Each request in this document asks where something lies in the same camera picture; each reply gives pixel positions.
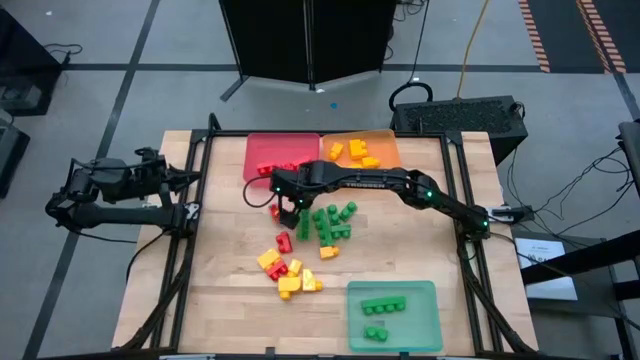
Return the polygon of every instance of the yellow cable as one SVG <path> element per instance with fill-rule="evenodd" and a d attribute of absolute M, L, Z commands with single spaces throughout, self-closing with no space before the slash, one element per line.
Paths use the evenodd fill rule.
<path fill-rule="evenodd" d="M 464 61 L 462 62 L 462 71 L 460 72 L 460 82 L 458 83 L 458 92 L 456 92 L 456 98 L 460 99 L 460 90 L 462 90 L 462 82 L 464 81 L 464 72 L 467 67 L 467 59 L 469 58 L 469 52 L 471 51 L 471 44 L 473 43 L 473 39 L 476 37 L 476 32 L 478 32 L 478 28 L 480 27 L 480 23 L 482 22 L 482 18 L 484 17 L 484 12 L 487 10 L 487 5 L 491 0 L 484 0 L 484 5 L 482 6 L 482 10 L 480 11 L 480 16 L 478 17 L 478 21 L 476 22 L 476 26 L 473 28 L 473 33 L 471 34 L 471 39 L 469 39 L 469 43 L 467 44 L 467 50 L 464 52 Z"/>

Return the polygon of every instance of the white paper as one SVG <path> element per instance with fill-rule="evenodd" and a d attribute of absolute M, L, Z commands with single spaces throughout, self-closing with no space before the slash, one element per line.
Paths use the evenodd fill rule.
<path fill-rule="evenodd" d="M 522 255 L 540 262 L 565 254 L 560 241 L 516 238 L 516 248 Z M 521 269 L 532 265 L 532 261 L 520 255 L 518 261 Z M 531 299 L 578 300 L 573 279 L 570 277 L 527 285 L 526 291 L 527 297 Z"/>

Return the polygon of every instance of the floor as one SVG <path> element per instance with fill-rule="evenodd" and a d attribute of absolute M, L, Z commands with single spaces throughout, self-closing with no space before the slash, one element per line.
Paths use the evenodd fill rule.
<path fill-rule="evenodd" d="M 322 93 L 251 78 L 225 103 L 219 97 L 236 81 L 235 72 L 185 71 L 175 66 L 234 63 L 216 1 L 0 0 L 0 4 L 42 44 L 82 44 L 84 51 L 73 57 L 74 64 L 174 64 L 166 71 L 134 72 L 115 65 L 67 71 L 58 81 L 46 116 L 16 120 L 31 143 L 9 196 L 0 203 L 4 289 L 0 348 L 6 359 L 23 357 L 28 344 L 27 353 L 40 357 L 106 351 L 111 345 L 125 267 L 134 248 L 90 239 L 76 244 L 45 215 L 44 203 L 63 184 L 69 158 L 89 160 L 100 147 L 103 155 L 134 161 L 133 150 L 158 147 L 167 129 L 205 127 L 210 112 L 226 129 L 384 128 L 391 118 L 387 98 L 410 76 L 406 71 L 363 74 L 323 84 Z M 480 7 L 475 0 L 433 0 L 418 63 L 461 64 Z M 421 18 L 410 16 L 395 23 L 390 42 L 394 56 L 388 64 L 413 61 Z M 490 5 L 469 63 L 488 65 L 490 71 L 468 73 L 463 97 L 510 94 L 526 104 L 530 135 L 518 151 L 515 172 L 523 199 L 534 206 L 615 148 L 617 124 L 633 119 L 621 95 L 621 79 L 616 81 L 613 75 L 519 72 L 506 66 L 538 65 L 517 0 Z M 434 71 L 416 76 L 433 87 L 435 99 L 453 98 L 459 74 L 446 67 L 426 68 Z M 622 80 L 632 93 L 640 94 L 640 74 L 624 75 Z M 421 99 L 423 94 L 415 92 L 398 101 Z M 105 136 L 105 129 L 115 131 Z M 503 186 L 509 163 L 507 159 L 499 167 Z M 545 216 L 549 226 L 559 230 L 606 208 L 623 181 L 622 175 L 589 174 L 566 201 L 564 221 Z M 506 192 L 505 197 L 514 202 Z M 635 230 L 639 206 L 632 190 L 606 215 L 570 234 L 612 237 Z M 105 226 L 93 233 L 136 239 L 138 228 Z M 73 257 L 64 282 L 58 284 L 59 296 L 54 296 L 56 284 L 50 285 L 61 254 Z M 633 279 L 629 266 L 617 270 L 621 279 Z M 52 291 L 45 301 L 48 289 Z M 630 317 L 640 319 L 638 304 L 627 305 Z M 604 358 L 620 351 L 615 326 L 606 319 L 535 313 L 534 324 L 540 347 L 549 354 Z M 571 341 L 560 334 L 570 334 Z M 639 334 L 635 335 L 640 343 Z"/>

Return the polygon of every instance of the green tray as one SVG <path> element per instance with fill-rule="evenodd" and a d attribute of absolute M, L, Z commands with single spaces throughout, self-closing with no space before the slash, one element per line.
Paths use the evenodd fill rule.
<path fill-rule="evenodd" d="M 407 307 L 393 313 L 365 315 L 362 300 L 405 296 Z M 347 286 L 349 347 L 353 352 L 438 352 L 442 332 L 438 316 L 436 287 L 431 281 L 351 281 Z M 365 326 L 382 326 L 389 331 L 380 343 L 364 337 Z"/>

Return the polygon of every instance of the orange tray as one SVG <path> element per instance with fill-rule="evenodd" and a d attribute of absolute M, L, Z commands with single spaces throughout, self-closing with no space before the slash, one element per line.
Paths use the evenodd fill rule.
<path fill-rule="evenodd" d="M 351 160 L 351 156 L 349 155 L 349 140 L 353 139 L 364 140 L 367 143 L 369 156 L 380 160 L 381 169 L 402 167 L 400 154 L 398 154 L 398 146 L 396 145 L 396 136 L 393 131 L 389 129 L 325 135 L 322 137 L 322 158 L 331 161 L 329 159 L 329 151 L 334 143 L 339 142 L 344 145 L 344 149 L 335 163 L 341 167 L 360 164 L 360 160 Z"/>

